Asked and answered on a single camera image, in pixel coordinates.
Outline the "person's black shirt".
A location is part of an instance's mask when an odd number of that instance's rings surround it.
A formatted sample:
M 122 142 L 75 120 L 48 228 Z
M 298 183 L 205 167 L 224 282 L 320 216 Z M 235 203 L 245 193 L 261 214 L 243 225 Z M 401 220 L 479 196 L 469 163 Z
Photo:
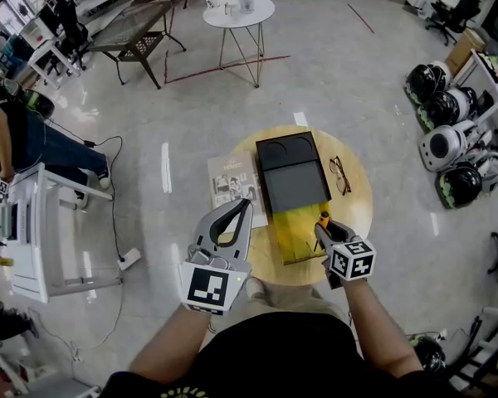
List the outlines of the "person's black shirt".
M 461 398 L 425 371 L 396 378 L 358 354 L 329 314 L 265 313 L 218 333 L 171 384 L 113 374 L 100 398 Z

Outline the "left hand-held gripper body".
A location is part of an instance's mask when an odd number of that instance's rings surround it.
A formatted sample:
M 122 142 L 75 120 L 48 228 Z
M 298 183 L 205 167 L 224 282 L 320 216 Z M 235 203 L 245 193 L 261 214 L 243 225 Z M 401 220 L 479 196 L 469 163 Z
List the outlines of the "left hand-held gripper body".
M 180 269 L 181 302 L 193 311 L 224 316 L 232 309 L 251 271 L 246 260 L 214 255 L 191 245 Z

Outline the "pile of black white helmets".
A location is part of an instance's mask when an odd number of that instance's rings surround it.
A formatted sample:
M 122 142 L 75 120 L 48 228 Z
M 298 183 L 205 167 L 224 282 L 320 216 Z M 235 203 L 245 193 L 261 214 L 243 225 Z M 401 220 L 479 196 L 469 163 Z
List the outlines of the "pile of black white helmets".
M 492 127 L 480 120 L 494 109 L 493 95 L 450 85 L 451 78 L 440 61 L 419 64 L 403 88 L 424 132 L 417 145 L 422 164 L 436 175 L 434 186 L 443 206 L 459 209 L 498 185 L 498 145 Z

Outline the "white metal rack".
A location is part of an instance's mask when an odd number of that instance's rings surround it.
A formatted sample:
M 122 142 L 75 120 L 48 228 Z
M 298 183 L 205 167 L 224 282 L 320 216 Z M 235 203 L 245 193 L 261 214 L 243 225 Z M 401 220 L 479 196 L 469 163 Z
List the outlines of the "white metal rack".
M 461 392 L 485 396 L 498 392 L 497 307 L 484 307 L 475 317 L 461 353 L 448 367 L 447 378 Z

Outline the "round wooden table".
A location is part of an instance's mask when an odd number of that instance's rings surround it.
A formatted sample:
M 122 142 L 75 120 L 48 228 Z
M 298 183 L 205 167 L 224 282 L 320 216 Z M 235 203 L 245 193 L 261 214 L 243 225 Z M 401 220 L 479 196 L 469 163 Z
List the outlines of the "round wooden table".
M 250 152 L 256 155 L 256 142 L 268 138 L 310 131 L 318 149 L 325 177 L 332 199 L 329 213 L 334 220 L 352 228 L 365 238 L 369 234 L 373 219 L 373 193 L 367 173 L 354 152 L 330 134 L 315 127 L 297 125 L 276 126 L 258 131 L 237 144 L 233 153 Z M 338 156 L 343 163 L 345 175 L 352 192 L 342 195 L 337 186 L 335 175 L 330 171 L 330 159 Z M 306 261 L 284 265 L 276 238 L 272 216 L 268 216 L 268 226 L 256 228 L 251 233 L 251 247 L 248 259 L 252 264 L 252 275 L 267 283 L 282 286 L 304 286 L 325 280 L 322 265 L 325 253 L 320 251 Z

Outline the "person's beige trousers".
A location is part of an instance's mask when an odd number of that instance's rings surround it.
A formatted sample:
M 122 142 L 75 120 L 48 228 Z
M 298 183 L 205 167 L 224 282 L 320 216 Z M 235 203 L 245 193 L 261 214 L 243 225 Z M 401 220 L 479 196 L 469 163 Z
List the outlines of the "person's beige trousers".
M 272 286 L 263 283 L 265 298 L 249 298 L 246 309 L 250 317 L 264 313 L 294 312 L 329 314 L 344 320 L 344 314 L 334 303 L 324 300 L 312 286 Z

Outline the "illustrated grey book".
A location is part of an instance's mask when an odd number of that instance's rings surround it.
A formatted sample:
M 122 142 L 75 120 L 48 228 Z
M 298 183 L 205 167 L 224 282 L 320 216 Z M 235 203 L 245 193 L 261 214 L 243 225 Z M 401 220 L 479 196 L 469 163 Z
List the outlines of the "illustrated grey book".
M 245 198 L 253 206 L 252 228 L 268 225 L 254 157 L 249 152 L 232 153 L 207 161 L 212 208 Z

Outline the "person's left white shoe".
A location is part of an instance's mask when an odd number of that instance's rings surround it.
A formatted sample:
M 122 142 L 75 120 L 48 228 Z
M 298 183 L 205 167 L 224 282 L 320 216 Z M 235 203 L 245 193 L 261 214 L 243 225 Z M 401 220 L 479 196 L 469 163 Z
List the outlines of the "person's left white shoe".
M 264 284 L 255 277 L 249 277 L 246 280 L 245 290 L 249 299 L 263 299 L 266 297 Z

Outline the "white round side table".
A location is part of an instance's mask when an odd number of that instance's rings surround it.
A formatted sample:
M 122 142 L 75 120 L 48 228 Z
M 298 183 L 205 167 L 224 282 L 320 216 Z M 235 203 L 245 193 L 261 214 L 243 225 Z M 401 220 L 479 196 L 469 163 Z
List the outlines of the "white round side table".
M 254 0 L 254 12 L 250 14 L 240 13 L 238 22 L 231 23 L 224 12 L 226 2 L 236 2 L 239 4 L 239 0 L 220 0 L 220 7 L 214 9 L 207 8 L 203 11 L 204 22 L 210 27 L 216 27 L 222 31 L 218 69 L 229 71 L 234 67 L 245 66 L 250 76 L 247 82 L 252 83 L 255 88 L 259 88 L 261 84 L 261 69 L 266 55 L 263 23 L 275 13 L 275 4 L 271 0 Z M 239 29 L 245 30 L 256 45 L 256 59 L 254 61 L 249 61 L 236 37 L 235 30 Z M 226 63 L 223 60 L 225 43 L 228 37 L 233 39 L 241 56 L 240 61 Z

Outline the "dark glass coffee table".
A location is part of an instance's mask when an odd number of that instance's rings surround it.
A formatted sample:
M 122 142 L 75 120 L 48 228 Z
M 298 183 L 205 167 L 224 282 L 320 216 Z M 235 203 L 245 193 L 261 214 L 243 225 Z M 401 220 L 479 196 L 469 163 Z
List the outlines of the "dark glass coffee table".
M 160 90 L 161 85 L 148 63 L 148 57 L 164 39 L 177 43 L 182 51 L 186 47 L 169 31 L 167 15 L 173 10 L 169 1 L 152 1 L 132 4 L 123 9 L 105 29 L 99 32 L 89 45 L 92 53 L 102 53 L 115 64 L 117 76 L 122 85 L 120 63 L 140 63 Z

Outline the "cardboard box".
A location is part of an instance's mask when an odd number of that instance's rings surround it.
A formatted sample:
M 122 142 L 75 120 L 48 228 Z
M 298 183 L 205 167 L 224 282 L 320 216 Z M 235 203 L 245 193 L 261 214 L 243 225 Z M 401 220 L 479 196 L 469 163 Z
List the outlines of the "cardboard box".
M 445 59 L 445 63 L 455 77 L 462 67 L 468 62 L 471 57 L 471 51 L 481 51 L 486 47 L 486 42 L 473 29 L 467 28 L 460 36 L 449 55 Z

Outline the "person's left forearm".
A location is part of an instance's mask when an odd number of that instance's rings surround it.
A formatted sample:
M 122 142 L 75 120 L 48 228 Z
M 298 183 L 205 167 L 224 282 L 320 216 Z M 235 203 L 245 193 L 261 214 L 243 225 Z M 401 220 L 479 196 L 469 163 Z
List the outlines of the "person's left forearm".
M 199 353 L 210 321 L 209 313 L 180 305 L 134 358 L 129 371 L 163 384 L 185 377 Z

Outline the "black box with yellow drawer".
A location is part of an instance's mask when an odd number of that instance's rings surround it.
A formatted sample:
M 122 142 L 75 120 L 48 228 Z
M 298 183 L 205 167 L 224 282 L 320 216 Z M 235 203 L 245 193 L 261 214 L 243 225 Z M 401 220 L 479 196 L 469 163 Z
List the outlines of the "black box with yellow drawer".
M 320 256 L 315 224 L 331 194 L 312 133 L 261 140 L 256 150 L 282 264 Z

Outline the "white stove with black grate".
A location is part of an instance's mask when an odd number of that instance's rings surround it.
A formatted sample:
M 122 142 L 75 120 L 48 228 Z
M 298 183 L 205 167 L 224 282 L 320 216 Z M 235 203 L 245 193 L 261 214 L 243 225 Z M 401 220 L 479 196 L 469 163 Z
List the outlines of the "white stove with black grate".
M 31 207 L 23 200 L 6 203 L 1 209 L 2 237 L 14 245 L 26 245 L 31 241 Z

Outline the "orange handled screwdriver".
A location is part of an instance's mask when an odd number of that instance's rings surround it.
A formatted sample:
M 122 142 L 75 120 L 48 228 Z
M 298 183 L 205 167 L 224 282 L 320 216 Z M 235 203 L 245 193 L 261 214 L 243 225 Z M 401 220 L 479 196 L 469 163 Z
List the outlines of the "orange handled screwdriver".
M 329 220 L 329 213 L 323 211 L 320 213 L 319 220 L 315 224 L 316 243 L 323 251 L 326 251 L 327 246 L 331 244 L 332 240 L 327 229 Z

